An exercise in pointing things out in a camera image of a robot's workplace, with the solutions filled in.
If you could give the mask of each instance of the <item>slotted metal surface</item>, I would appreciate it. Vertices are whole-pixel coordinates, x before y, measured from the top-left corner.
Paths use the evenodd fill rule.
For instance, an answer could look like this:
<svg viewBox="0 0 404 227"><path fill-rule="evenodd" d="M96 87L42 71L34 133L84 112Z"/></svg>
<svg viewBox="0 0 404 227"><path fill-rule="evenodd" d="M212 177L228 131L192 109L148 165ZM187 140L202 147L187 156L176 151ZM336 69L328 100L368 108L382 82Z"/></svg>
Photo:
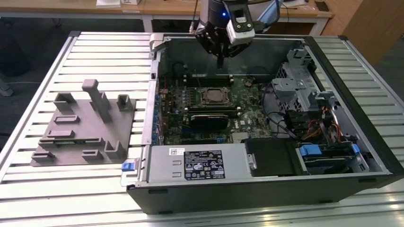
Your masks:
<svg viewBox="0 0 404 227"><path fill-rule="evenodd" d="M76 40L67 43L67 53L56 61L48 86L44 82L47 88L22 133L16 135L10 158L0 171L2 226L404 225L403 180L382 189L366 190L339 203L150 216L142 212L120 186L120 165L31 167L31 155L56 109L50 101L58 91L71 91L75 98L90 98L87 93L79 91L80 82L90 78L100 81L100 88L107 91L108 97L130 94L138 100L131 136L135 147L130 156L140 155L142 148L136 145L142 141L146 85L151 70L151 66L144 65L150 61L150 49L143 41L148 40L148 36L144 33L87 32L78 40L88 43L103 41L98 42L103 46L76 46ZM347 43L335 37L316 40L399 160L404 161L404 109L400 101L380 77L363 65ZM119 46L116 41L128 41L131 46ZM107 63L100 66L96 59L131 61L124 61L126 65ZM319 77L324 87L330 88L320 73Z"/></svg>

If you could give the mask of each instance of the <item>wooden desk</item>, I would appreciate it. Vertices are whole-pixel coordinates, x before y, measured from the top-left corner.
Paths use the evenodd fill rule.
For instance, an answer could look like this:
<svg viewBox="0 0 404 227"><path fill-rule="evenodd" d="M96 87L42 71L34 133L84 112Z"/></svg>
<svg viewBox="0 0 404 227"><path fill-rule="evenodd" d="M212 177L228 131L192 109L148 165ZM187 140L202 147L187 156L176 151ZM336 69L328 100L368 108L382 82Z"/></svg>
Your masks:
<svg viewBox="0 0 404 227"><path fill-rule="evenodd" d="M310 0L310 5L315 7L315 0ZM282 9L279 22L290 23L311 23L314 24L310 31L311 35L320 35L328 19L334 17L332 12L323 12L306 9ZM152 30L154 19L184 19L191 20L195 10L195 1L192 0L144 0L143 19L144 27ZM200 7L198 7L196 15L200 14Z"/></svg>
<svg viewBox="0 0 404 227"><path fill-rule="evenodd" d="M403 0L324 0L335 12L323 35L346 35L372 65L404 31Z"/></svg>
<svg viewBox="0 0 404 227"><path fill-rule="evenodd" d="M154 32L154 19L191 20L195 9L192 0L143 0L139 5L108 9L98 9L95 3L96 0L0 0L0 17L142 19L144 31ZM320 35L332 17L334 13L319 10L282 9L279 22L312 23L310 34Z"/></svg>

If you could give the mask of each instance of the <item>power supply label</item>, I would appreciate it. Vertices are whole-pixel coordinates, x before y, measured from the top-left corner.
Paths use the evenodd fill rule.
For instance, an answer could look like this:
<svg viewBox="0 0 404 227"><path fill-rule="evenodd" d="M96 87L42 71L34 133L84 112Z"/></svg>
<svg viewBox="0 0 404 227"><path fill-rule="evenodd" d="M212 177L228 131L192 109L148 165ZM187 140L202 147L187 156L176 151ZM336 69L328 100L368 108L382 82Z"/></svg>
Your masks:
<svg viewBox="0 0 404 227"><path fill-rule="evenodd" d="M188 181L226 178L222 151L186 151L184 169L184 177Z"/></svg>

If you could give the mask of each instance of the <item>wire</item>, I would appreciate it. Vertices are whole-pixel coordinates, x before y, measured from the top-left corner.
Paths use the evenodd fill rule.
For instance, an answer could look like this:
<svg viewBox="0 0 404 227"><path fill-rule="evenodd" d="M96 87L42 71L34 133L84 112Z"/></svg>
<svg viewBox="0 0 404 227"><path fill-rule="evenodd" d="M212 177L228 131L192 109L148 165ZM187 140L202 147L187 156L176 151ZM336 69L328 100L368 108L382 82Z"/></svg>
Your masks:
<svg viewBox="0 0 404 227"><path fill-rule="evenodd" d="M198 8L198 0L195 2L195 10L194 10L194 17L192 17L192 22L191 22L191 25L190 25L190 33L194 34L194 25L195 25L195 16L196 16L196 8Z"/></svg>
<svg viewBox="0 0 404 227"><path fill-rule="evenodd" d="M194 10L192 22L195 21L195 16L196 16L198 1L199 0L196 0L196 2L195 2L195 10Z"/></svg>
<svg viewBox="0 0 404 227"><path fill-rule="evenodd" d="M286 13L287 13L287 15L288 15L288 20L287 20L287 22L286 22L286 30L284 30L284 34L286 34L286 32L287 32L287 30L288 30L288 23L290 23L291 17L290 17L290 8L288 8L288 6L286 6L284 4L283 4L283 6L286 7Z"/></svg>
<svg viewBox="0 0 404 227"><path fill-rule="evenodd" d="M278 11L276 11L276 20L271 23L271 24L266 24L266 28L268 28L268 27L271 27L272 26L272 24L275 24L278 21L279 21L279 18L280 18L280 4L279 4L279 0L275 0L276 2L276 9L278 9Z"/></svg>
<svg viewBox="0 0 404 227"><path fill-rule="evenodd" d="M338 138L339 142L342 142L342 128L336 123L332 123L332 125L336 128L336 138Z"/></svg>
<svg viewBox="0 0 404 227"><path fill-rule="evenodd" d="M322 132L322 129L319 128L315 132L312 132L308 136L306 136L302 140L307 140L311 137L316 136Z"/></svg>
<svg viewBox="0 0 404 227"><path fill-rule="evenodd" d="M280 134L280 132L279 132L279 125L280 125L280 122L286 122L284 120L280 120L279 122L278 122L278 127L276 127L276 136Z"/></svg>
<svg viewBox="0 0 404 227"><path fill-rule="evenodd" d="M6 84L40 84L42 82L12 82Z"/></svg>
<svg viewBox="0 0 404 227"><path fill-rule="evenodd" d="M278 113L278 114L280 114L282 116L284 115L284 113L283 112L270 112L270 113L267 113L267 111L266 111L266 107L264 107L264 100L266 100L266 95L267 95L267 92L268 92L268 88L270 88L270 84L267 85L267 88L266 88L266 91L264 91L264 95L263 95L263 99L262 99L262 105L263 105L263 112L264 112L264 114L268 116L268 120L272 122L272 123L275 123L288 134L290 134L290 136L294 138L294 139L296 139L296 140L299 140L299 137L294 134L294 132L290 130L290 129L287 129L284 126L282 126L271 117L270 117L270 114L272 114L272 113Z"/></svg>
<svg viewBox="0 0 404 227"><path fill-rule="evenodd" d="M198 81L198 85L200 86L200 93L203 95L203 91L202 91L203 88L202 88L200 78L198 77L198 75L196 75L196 81Z"/></svg>
<svg viewBox="0 0 404 227"><path fill-rule="evenodd" d="M270 120L274 124L276 124L278 127L280 127L280 128L290 134L290 136L291 136L294 139L299 140L299 137L291 132L290 129L287 129L284 126L282 126L271 117L268 117L268 120Z"/></svg>
<svg viewBox="0 0 404 227"><path fill-rule="evenodd" d="M308 128L311 128L311 124L314 124L316 121L318 121L318 120L312 120L312 121L310 122Z"/></svg>

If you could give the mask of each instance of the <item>blue latch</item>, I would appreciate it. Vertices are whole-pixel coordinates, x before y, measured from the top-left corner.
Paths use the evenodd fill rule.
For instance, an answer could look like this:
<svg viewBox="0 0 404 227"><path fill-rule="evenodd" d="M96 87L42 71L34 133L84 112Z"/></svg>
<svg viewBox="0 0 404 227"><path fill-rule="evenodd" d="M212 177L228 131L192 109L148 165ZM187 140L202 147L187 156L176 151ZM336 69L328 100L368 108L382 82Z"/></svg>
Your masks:
<svg viewBox="0 0 404 227"><path fill-rule="evenodd" d="M306 155L322 155L322 149L316 144L308 144L308 145L303 145L299 148L300 154L302 156Z"/></svg>
<svg viewBox="0 0 404 227"><path fill-rule="evenodd" d="M355 143L351 145L351 148L352 148L355 154L358 154L360 152L359 146Z"/></svg>
<svg viewBox="0 0 404 227"><path fill-rule="evenodd" d="M135 171L135 162L124 162L122 164L122 171L123 172Z"/></svg>

